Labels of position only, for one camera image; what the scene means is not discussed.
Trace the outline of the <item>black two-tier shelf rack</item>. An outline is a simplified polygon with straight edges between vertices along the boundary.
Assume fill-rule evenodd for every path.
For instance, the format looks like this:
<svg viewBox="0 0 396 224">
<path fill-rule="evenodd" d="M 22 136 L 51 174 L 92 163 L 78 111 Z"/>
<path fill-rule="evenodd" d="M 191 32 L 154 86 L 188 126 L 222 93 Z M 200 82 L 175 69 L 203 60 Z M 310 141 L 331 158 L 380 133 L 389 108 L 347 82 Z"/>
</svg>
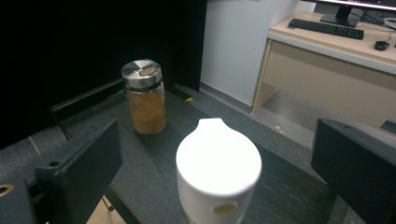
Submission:
<svg viewBox="0 0 396 224">
<path fill-rule="evenodd" d="M 103 119 L 119 123 L 123 165 L 107 192 L 128 223 L 187 224 L 177 195 L 177 145 L 199 119 L 218 115 L 258 147 L 263 171 L 243 224 L 343 224 L 347 206 L 310 168 L 305 147 L 204 94 L 166 93 L 165 129 L 135 133 L 119 81 L 52 107 L 67 136 Z"/>
</svg>

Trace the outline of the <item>white plastic cup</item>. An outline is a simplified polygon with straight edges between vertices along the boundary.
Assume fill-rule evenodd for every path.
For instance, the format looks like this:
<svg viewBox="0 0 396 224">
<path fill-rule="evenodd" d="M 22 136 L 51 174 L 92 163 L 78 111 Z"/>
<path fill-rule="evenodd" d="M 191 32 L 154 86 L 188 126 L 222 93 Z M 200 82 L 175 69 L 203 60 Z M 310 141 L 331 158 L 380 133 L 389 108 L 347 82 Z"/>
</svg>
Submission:
<svg viewBox="0 0 396 224">
<path fill-rule="evenodd" d="M 176 154 L 178 196 L 190 224 L 240 224 L 262 173 L 259 150 L 220 118 L 200 119 Z"/>
</svg>

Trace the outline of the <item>black computer monitor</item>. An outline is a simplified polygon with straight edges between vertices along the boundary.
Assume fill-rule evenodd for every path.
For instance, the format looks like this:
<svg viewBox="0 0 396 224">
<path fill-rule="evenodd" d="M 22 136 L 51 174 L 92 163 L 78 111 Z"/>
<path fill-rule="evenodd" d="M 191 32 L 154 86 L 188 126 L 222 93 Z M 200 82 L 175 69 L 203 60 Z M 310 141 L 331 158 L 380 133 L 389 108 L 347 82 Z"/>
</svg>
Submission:
<svg viewBox="0 0 396 224">
<path fill-rule="evenodd" d="M 396 18 L 396 0 L 302 0 L 315 3 L 321 21 L 355 27 L 359 21 L 382 25 Z"/>
</svg>

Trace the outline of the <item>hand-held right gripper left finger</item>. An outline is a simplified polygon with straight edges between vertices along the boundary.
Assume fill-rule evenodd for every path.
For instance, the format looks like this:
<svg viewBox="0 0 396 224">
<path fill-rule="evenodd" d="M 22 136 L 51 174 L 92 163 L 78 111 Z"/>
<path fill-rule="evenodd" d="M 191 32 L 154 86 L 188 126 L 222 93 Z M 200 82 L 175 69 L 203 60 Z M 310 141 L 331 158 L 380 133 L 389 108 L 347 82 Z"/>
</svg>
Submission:
<svg viewBox="0 0 396 224">
<path fill-rule="evenodd" d="M 92 125 L 35 168 L 50 224 L 85 224 L 122 165 L 118 123 Z"/>
</svg>

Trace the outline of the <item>glass spice jar metal lid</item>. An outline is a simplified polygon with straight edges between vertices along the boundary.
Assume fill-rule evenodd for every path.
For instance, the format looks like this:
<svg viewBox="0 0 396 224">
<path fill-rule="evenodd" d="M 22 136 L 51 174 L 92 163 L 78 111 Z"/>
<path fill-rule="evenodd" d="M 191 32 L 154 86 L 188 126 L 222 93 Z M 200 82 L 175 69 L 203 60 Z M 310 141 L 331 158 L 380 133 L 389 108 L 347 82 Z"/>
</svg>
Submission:
<svg viewBox="0 0 396 224">
<path fill-rule="evenodd" d="M 166 125 L 161 66 L 152 60 L 137 60 L 121 68 L 134 130 L 141 134 L 160 132 Z"/>
</svg>

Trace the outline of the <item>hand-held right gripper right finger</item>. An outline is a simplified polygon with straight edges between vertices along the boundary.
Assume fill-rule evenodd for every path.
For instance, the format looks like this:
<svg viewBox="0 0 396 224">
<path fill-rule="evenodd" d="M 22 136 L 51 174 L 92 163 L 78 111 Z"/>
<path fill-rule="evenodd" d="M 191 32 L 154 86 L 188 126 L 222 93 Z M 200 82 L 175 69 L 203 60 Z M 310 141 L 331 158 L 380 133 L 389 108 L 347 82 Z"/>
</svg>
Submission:
<svg viewBox="0 0 396 224">
<path fill-rule="evenodd" d="M 396 147 L 319 119 L 311 166 L 367 224 L 396 224 Z"/>
</svg>

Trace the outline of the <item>grey rectangular cover plate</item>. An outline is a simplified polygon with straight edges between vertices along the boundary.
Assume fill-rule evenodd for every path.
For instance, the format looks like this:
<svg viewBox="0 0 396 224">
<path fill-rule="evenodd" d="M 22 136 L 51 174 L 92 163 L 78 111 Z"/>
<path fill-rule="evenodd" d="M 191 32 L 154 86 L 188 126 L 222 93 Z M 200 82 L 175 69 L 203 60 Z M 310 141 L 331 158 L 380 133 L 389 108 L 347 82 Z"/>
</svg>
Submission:
<svg viewBox="0 0 396 224">
<path fill-rule="evenodd" d="M 387 119 L 382 125 L 382 129 L 385 129 L 389 132 L 396 133 L 396 121 Z"/>
</svg>

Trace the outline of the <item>black curtain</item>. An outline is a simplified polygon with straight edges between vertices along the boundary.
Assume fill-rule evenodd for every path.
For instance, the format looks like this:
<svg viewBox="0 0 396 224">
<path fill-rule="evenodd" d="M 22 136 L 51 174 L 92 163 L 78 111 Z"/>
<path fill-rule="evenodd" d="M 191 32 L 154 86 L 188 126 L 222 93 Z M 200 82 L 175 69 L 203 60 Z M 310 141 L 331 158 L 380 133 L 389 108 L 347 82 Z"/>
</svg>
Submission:
<svg viewBox="0 0 396 224">
<path fill-rule="evenodd" d="M 0 0 L 0 150 L 50 108 L 150 59 L 166 89 L 198 89 L 208 0 Z"/>
</svg>

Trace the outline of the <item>beige office desk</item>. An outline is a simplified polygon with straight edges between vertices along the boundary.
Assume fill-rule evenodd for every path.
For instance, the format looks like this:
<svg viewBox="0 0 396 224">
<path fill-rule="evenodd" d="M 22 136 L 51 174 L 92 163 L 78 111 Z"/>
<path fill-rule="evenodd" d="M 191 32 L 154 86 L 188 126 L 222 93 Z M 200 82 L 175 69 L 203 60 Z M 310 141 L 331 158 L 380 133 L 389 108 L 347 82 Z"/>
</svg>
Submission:
<svg viewBox="0 0 396 224">
<path fill-rule="evenodd" d="M 375 129 L 396 121 L 396 31 L 360 22 L 363 40 L 272 26 L 251 108 L 285 91 Z M 376 41 L 387 41 L 384 51 Z"/>
</svg>

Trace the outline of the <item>black keyboard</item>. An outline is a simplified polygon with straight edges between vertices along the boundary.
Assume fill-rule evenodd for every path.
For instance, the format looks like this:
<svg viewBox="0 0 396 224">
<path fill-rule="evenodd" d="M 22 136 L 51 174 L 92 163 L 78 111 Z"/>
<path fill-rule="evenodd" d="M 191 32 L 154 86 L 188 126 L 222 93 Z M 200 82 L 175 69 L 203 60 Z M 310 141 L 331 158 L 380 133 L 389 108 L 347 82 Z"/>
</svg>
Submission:
<svg viewBox="0 0 396 224">
<path fill-rule="evenodd" d="M 321 22 L 306 21 L 300 19 L 292 19 L 289 22 L 289 27 L 304 29 L 312 32 L 318 32 L 327 35 L 336 35 L 341 37 L 347 37 L 352 39 L 363 40 L 363 30 L 330 25 Z"/>
</svg>

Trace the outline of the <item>black stand with striped base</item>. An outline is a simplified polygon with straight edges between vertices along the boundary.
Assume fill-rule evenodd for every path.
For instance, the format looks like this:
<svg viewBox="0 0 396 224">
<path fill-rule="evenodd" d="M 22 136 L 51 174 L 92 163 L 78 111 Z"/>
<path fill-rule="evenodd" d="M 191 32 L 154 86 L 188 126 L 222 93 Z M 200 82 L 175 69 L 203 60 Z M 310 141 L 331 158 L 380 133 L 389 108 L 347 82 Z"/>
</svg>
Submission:
<svg viewBox="0 0 396 224">
<path fill-rule="evenodd" d="M 171 88 L 170 92 L 173 93 L 179 99 L 183 100 L 185 103 L 190 103 L 193 101 L 193 98 L 189 94 L 176 87 Z"/>
</svg>

